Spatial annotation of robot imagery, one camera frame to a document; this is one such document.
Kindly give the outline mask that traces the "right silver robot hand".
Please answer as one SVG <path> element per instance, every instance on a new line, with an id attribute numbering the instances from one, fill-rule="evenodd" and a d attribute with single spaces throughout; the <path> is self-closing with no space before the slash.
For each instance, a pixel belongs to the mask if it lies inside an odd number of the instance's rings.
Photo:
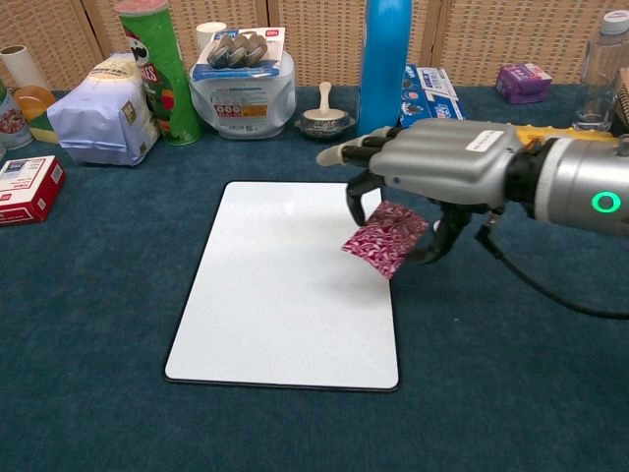
<path id="1" fill-rule="evenodd" d="M 322 150 L 316 162 L 364 169 L 346 187 L 348 209 L 360 226 L 366 224 L 362 195 L 375 189 L 394 188 L 438 204 L 441 218 L 431 242 L 406 257 L 428 265 L 448 254 L 472 214 L 504 207 L 506 170 L 522 147 L 513 125 L 433 118 L 409 128 L 379 128 Z"/>

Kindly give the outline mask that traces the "white rectangular board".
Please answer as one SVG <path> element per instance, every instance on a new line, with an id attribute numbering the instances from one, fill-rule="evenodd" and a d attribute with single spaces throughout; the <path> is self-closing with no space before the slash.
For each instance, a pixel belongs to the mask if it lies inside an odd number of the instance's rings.
<path id="1" fill-rule="evenodd" d="M 342 251 L 341 183 L 231 182 L 164 366 L 173 383 L 391 391 L 389 282 Z"/>

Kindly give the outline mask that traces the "blue white toothpaste box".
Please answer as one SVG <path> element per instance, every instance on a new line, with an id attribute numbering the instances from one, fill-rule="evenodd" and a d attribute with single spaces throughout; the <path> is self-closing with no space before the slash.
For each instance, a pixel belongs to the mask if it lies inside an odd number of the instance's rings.
<path id="1" fill-rule="evenodd" d="M 466 120 L 467 115 L 443 68 L 418 68 L 420 81 L 418 119 L 441 118 Z"/>

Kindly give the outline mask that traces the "blue Oreo box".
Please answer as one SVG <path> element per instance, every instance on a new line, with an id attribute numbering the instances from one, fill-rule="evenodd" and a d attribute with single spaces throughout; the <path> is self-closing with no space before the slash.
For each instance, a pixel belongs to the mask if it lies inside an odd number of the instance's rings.
<path id="1" fill-rule="evenodd" d="M 431 117 L 420 75 L 415 64 L 405 67 L 401 91 L 399 125 L 408 128 L 419 120 Z"/>

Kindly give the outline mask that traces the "blue sports bottle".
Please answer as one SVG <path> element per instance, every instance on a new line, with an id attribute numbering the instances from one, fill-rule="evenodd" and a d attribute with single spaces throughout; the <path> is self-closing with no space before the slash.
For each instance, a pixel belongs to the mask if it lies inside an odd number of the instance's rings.
<path id="1" fill-rule="evenodd" d="M 397 123 L 413 0 L 367 0 L 356 134 Z"/>

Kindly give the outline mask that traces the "purple small box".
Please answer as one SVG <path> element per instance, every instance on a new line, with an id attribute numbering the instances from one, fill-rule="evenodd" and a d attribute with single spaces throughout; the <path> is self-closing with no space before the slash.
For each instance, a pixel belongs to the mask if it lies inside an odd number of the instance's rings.
<path id="1" fill-rule="evenodd" d="M 509 104 L 529 104 L 545 100 L 552 76 L 533 63 L 503 65 L 495 89 Z"/>

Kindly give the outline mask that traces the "small black bowl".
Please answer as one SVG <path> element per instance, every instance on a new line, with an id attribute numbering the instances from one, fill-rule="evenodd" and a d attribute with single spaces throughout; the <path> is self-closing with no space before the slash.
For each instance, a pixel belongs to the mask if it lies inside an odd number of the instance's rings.
<path id="1" fill-rule="evenodd" d="M 356 120 L 348 112 L 338 119 L 312 120 L 303 113 L 301 118 L 295 122 L 295 126 L 301 133 L 316 141 L 331 141 L 345 134 L 356 124 Z"/>

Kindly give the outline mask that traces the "yellow block with holes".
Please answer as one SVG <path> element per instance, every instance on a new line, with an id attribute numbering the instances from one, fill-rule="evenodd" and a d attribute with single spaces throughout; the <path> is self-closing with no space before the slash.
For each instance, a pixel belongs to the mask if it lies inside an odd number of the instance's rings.
<path id="1" fill-rule="evenodd" d="M 519 140 L 528 146 L 532 142 L 543 143 L 549 139 L 571 138 L 582 141 L 611 142 L 617 139 L 610 132 L 595 130 L 575 130 L 573 128 L 553 128 L 551 126 L 537 127 L 533 125 L 517 125 Z"/>

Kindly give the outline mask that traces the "rattan folding screen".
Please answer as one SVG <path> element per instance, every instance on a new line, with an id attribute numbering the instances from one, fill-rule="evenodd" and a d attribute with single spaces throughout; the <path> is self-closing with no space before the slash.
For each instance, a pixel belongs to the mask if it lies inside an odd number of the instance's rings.
<path id="1" fill-rule="evenodd" d="M 24 46 L 49 87 L 75 87 L 129 46 L 118 0 L 0 0 L 0 49 Z M 196 29 L 283 27 L 297 82 L 356 85 L 366 0 L 168 0 L 183 60 L 198 58 Z M 456 86 L 490 86 L 501 66 L 533 63 L 558 84 L 577 82 L 586 43 L 604 14 L 629 0 L 413 0 L 408 59 L 445 69 Z"/>

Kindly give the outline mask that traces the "clear water bottle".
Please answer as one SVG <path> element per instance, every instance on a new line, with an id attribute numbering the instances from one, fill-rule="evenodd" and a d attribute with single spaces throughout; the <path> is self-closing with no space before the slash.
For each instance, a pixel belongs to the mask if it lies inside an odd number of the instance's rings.
<path id="1" fill-rule="evenodd" d="M 606 13 L 586 43 L 572 126 L 608 131 L 620 89 L 620 70 L 629 67 L 629 10 Z"/>

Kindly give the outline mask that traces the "kraft spiral notebook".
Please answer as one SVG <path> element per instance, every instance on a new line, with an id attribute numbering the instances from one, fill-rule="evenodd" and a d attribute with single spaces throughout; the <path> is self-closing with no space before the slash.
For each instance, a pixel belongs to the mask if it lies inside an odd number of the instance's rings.
<path id="1" fill-rule="evenodd" d="M 629 66 L 622 67 L 615 73 L 612 85 L 615 93 L 614 120 L 629 131 Z"/>

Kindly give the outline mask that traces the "clear plastic storage container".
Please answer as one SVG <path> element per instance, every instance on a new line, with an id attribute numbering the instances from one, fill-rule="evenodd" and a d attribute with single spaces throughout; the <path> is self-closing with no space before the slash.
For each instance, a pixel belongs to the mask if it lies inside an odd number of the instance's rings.
<path id="1" fill-rule="evenodd" d="M 190 80 L 190 89 L 199 117 L 226 139 L 273 138 L 296 110 L 294 61 L 287 52 L 274 77 Z"/>

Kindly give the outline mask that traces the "tape rolls retail pack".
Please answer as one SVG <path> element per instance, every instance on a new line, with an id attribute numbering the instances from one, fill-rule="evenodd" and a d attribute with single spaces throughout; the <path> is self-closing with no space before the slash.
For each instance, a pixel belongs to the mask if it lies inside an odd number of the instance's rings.
<path id="1" fill-rule="evenodd" d="M 191 81 L 278 76 L 285 31 L 270 27 L 215 32 L 191 70 Z"/>

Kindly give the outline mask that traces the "green Pringles can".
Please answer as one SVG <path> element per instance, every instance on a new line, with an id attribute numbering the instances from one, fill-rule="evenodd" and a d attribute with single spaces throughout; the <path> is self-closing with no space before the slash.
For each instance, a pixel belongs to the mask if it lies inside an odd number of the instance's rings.
<path id="1" fill-rule="evenodd" d="M 120 0 L 114 10 L 163 139 L 172 146 L 196 142 L 202 128 L 192 104 L 168 0 Z"/>

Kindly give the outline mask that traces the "pale lavender paper bag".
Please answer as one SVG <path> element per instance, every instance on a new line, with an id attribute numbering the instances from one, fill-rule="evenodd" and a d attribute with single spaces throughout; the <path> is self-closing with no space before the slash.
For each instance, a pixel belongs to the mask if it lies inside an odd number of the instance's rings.
<path id="1" fill-rule="evenodd" d="M 135 166 L 160 138 L 130 53 L 97 64 L 46 114 L 61 148 L 79 163 Z"/>

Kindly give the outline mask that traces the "teal table cloth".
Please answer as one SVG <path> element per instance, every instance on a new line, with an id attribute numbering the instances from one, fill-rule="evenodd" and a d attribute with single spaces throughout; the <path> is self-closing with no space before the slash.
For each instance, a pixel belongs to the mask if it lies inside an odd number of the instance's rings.
<path id="1" fill-rule="evenodd" d="M 391 393 L 175 384 L 164 362 L 224 185 L 344 181 L 297 130 L 80 166 L 0 228 L 0 472 L 629 472 L 629 322 L 567 310 L 469 226 L 392 282 Z"/>

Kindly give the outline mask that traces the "green yellow sponge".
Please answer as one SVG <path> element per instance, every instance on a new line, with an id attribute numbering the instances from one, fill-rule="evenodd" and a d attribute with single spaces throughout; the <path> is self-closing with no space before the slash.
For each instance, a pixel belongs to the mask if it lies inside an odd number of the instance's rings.
<path id="1" fill-rule="evenodd" d="M 29 120 L 29 129 L 36 141 L 55 145 L 59 144 L 59 138 L 54 132 L 45 110 Z"/>

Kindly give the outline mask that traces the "amber orange jar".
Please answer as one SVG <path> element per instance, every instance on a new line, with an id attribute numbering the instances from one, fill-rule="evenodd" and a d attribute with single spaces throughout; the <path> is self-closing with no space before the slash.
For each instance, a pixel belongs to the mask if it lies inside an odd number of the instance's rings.
<path id="1" fill-rule="evenodd" d="M 56 102 L 51 91 L 39 86 L 17 88 L 14 99 L 28 122 L 44 114 L 47 108 Z"/>

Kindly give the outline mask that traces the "red white small box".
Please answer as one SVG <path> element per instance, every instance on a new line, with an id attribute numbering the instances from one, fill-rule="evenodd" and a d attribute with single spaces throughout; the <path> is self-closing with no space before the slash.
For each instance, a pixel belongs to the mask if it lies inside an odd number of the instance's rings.
<path id="1" fill-rule="evenodd" d="M 66 175 L 55 155 L 7 160 L 0 169 L 0 227 L 45 221 Z"/>

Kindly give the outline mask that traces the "cream wooden handled brush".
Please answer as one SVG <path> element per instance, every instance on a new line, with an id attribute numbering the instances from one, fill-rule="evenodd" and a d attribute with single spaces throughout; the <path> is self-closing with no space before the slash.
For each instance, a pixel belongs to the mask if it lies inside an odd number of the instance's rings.
<path id="1" fill-rule="evenodd" d="M 331 91 L 330 82 L 322 82 L 319 84 L 320 102 L 319 107 L 304 112 L 304 117 L 308 120 L 315 121 L 331 121 L 339 120 L 345 116 L 345 112 L 333 109 L 329 105 L 329 94 Z"/>

